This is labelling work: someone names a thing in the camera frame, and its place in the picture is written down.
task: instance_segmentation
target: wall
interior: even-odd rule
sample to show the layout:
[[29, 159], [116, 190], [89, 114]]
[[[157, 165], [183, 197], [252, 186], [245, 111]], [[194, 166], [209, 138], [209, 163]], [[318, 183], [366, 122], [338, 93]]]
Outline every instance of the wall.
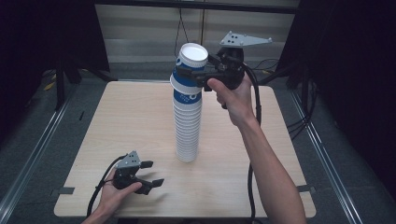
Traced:
[[[240, 4], [240, 1], [235, 0], [210, 2]], [[297, 7], [298, 3], [297, 0], [244, 2], [282, 7]], [[178, 53], [179, 48], [186, 43], [180, 25], [175, 50], [179, 23], [177, 8], [97, 5], [96, 11], [110, 63], [172, 62], [175, 59], [174, 52]], [[219, 50], [220, 40], [229, 31], [273, 38], [274, 43], [271, 45], [245, 49], [246, 61], [279, 58], [294, 18], [286, 14], [201, 9], [182, 9], [181, 13], [189, 41], [202, 43], [212, 53]]]

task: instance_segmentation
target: tabletop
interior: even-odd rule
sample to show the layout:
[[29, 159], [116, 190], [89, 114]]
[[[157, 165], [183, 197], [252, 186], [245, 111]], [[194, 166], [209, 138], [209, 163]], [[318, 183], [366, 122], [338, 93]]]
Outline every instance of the tabletop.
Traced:
[[[306, 185], [274, 91], [260, 87], [260, 96], [262, 129], [270, 145], [295, 185]], [[141, 161], [154, 161], [136, 175], [164, 182], [149, 195], [129, 195], [116, 217], [250, 217], [248, 154], [216, 93], [203, 91], [199, 151], [191, 162], [176, 155], [172, 99], [169, 82], [109, 82], [64, 183], [75, 190], [59, 196], [55, 215], [84, 217], [108, 165], [136, 150]], [[253, 195], [256, 216], [266, 217], [254, 178]], [[306, 216], [313, 217], [316, 208], [310, 193], [300, 195]], [[99, 200], [100, 193], [93, 209]]]

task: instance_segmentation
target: blue and white cup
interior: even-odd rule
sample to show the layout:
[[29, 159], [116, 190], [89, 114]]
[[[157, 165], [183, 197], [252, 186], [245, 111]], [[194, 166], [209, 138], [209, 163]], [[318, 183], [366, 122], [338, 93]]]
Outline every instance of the blue and white cup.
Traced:
[[[207, 50], [193, 43], [181, 47], [176, 65], [202, 71], [207, 62]], [[196, 83], [177, 74], [176, 67], [170, 77], [174, 88], [174, 118], [176, 133], [176, 153], [181, 161], [194, 161], [198, 155], [201, 127], [202, 88]]]

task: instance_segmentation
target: gray floor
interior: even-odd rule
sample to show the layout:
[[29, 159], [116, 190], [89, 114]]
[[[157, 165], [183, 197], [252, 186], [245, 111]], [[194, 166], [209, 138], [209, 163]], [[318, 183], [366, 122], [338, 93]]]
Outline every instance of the gray floor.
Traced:
[[[120, 79], [159, 79], [168, 80], [173, 63], [112, 63], [112, 76]], [[83, 72], [83, 80], [68, 90], [76, 88], [70, 96], [70, 104], [59, 126], [33, 172], [21, 198], [16, 204], [8, 223], [79, 223], [82, 217], [56, 217], [53, 208], [57, 201], [54, 190], [61, 188], [67, 178], [79, 146], [84, 138], [95, 108], [100, 101], [106, 83], [101, 79]], [[286, 124], [300, 119], [290, 91], [286, 89], [286, 78], [271, 82]], [[56, 89], [43, 91], [49, 82], [43, 78], [42, 86], [26, 108], [17, 129], [2, 143], [0, 168], [3, 170], [0, 182], [0, 195], [3, 199], [41, 134], [45, 131], [56, 105]], [[350, 146], [340, 132], [324, 102], [318, 97], [313, 123], [335, 169], [351, 196], [361, 223], [396, 223], [396, 205], [389, 197], [373, 171]], [[315, 188], [312, 194], [317, 214], [308, 223], [353, 223], [335, 194], [332, 184], [315, 151], [306, 131], [293, 140], [293, 144], [307, 183]], [[207, 223], [230, 223], [231, 220], [206, 220]]]

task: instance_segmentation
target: human arm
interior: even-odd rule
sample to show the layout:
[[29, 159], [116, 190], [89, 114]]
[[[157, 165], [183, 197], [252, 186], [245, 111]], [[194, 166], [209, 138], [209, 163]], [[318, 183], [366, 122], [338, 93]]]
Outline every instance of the human arm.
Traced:
[[113, 169], [106, 179], [106, 183], [102, 187], [102, 196], [98, 207], [87, 217], [83, 224], [101, 224], [105, 223], [117, 211], [122, 200], [129, 194], [137, 191], [142, 187], [142, 183], [136, 182], [125, 189], [116, 189], [112, 183], [116, 170]]
[[306, 223], [301, 197], [289, 174], [269, 145], [251, 104], [251, 82], [245, 76], [234, 91], [211, 78], [208, 86], [226, 104], [232, 123], [244, 140], [258, 185], [262, 205], [273, 223]]

